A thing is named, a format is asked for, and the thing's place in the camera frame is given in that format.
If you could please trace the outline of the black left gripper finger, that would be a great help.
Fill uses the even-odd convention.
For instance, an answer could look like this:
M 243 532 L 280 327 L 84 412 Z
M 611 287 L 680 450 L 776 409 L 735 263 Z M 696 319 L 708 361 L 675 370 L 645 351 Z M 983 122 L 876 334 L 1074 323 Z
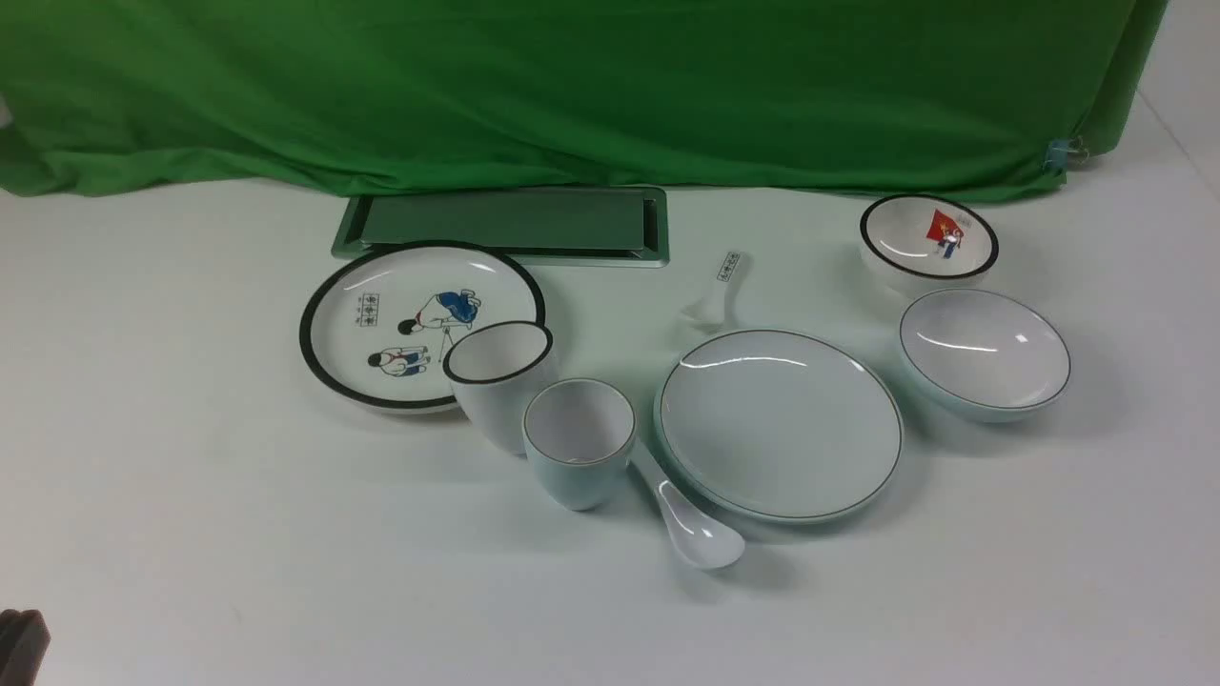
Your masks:
M 1 685 L 34 685 L 49 644 L 41 612 L 2 612 Z

